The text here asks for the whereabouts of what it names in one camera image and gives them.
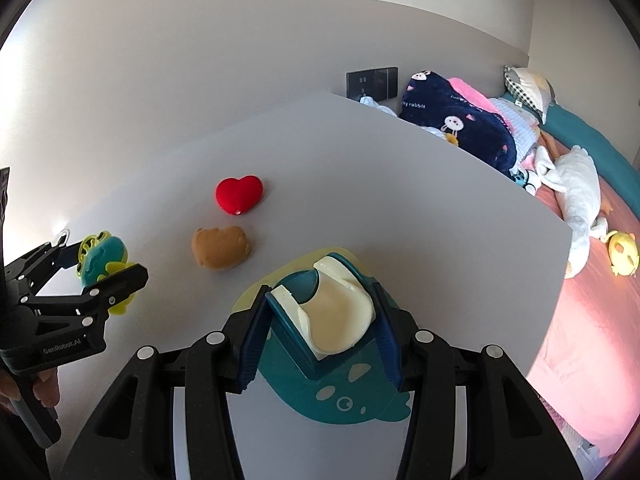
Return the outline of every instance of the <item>tan bread-shaped plush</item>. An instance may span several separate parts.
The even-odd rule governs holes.
[[[242,228],[198,229],[191,239],[191,250],[199,265],[213,270],[229,269],[244,262],[251,245]]]

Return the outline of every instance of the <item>wall socket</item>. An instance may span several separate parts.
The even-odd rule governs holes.
[[[365,95],[377,102],[398,96],[398,67],[348,72],[347,97],[359,101]]]

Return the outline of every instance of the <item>white table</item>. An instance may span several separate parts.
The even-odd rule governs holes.
[[[262,203],[231,217],[212,200],[228,176],[260,176]],[[198,268],[198,227],[238,224],[254,251],[241,266]],[[86,215],[71,239],[107,229],[150,279],[107,325],[107,351],[61,368],[63,438],[54,471],[137,348],[167,351],[222,327],[238,296],[284,263],[325,246],[359,257],[418,324],[451,345],[502,346],[526,374],[558,299],[570,229],[538,200],[412,124],[331,94],[313,94],[185,145]],[[75,292],[72,271],[48,292]],[[313,422],[263,378],[229,399],[248,479],[394,478],[406,425]],[[457,424],[454,468],[464,460]],[[283,449],[290,449],[284,456]]]

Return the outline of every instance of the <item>plaid pillow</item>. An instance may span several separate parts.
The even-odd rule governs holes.
[[[556,93],[551,83],[526,68],[504,67],[504,84],[516,101],[537,111],[546,123],[546,111],[556,102]]]

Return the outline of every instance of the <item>pink blanket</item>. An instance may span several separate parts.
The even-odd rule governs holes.
[[[568,150],[558,144],[561,154]],[[640,221],[609,184],[609,229],[640,237]],[[560,216],[543,186],[536,197]],[[615,453],[640,413],[640,277],[614,276],[606,245],[591,239],[584,269],[564,280],[558,305],[527,377],[578,433]]]

